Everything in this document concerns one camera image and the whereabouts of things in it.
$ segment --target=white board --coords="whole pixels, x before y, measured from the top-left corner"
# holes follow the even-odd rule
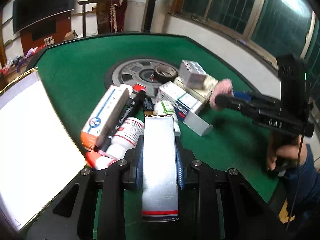
[[[85,166],[37,72],[0,96],[0,208],[17,230]]]

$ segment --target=silver box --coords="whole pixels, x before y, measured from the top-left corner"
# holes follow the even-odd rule
[[[182,60],[179,68],[179,77],[186,87],[202,89],[207,74],[198,62]]]
[[[178,219],[176,146],[172,114],[145,118],[143,139],[142,218]]]

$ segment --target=white bottle with green label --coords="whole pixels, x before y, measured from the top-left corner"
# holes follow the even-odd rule
[[[174,120],[174,135],[180,136],[180,127],[179,127],[179,120],[176,115],[176,111],[170,101],[163,100],[159,101],[155,104],[154,107],[155,114],[172,114]]]

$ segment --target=wooden chair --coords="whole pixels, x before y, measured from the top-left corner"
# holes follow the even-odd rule
[[[89,3],[97,4],[96,15],[99,34],[122,31],[127,0],[87,0],[78,1],[77,3],[82,5],[82,30],[84,38],[87,36],[85,5]]]

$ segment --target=white bottle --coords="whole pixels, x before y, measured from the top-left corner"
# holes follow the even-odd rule
[[[174,135],[180,136],[180,127],[179,127],[179,120],[176,115],[176,111],[170,101],[163,100],[159,101],[155,104],[154,111],[156,114],[172,114],[174,120]]]
[[[142,121],[134,117],[127,118],[113,136],[106,156],[114,160],[123,159],[127,150],[135,148],[143,132],[144,123]]]

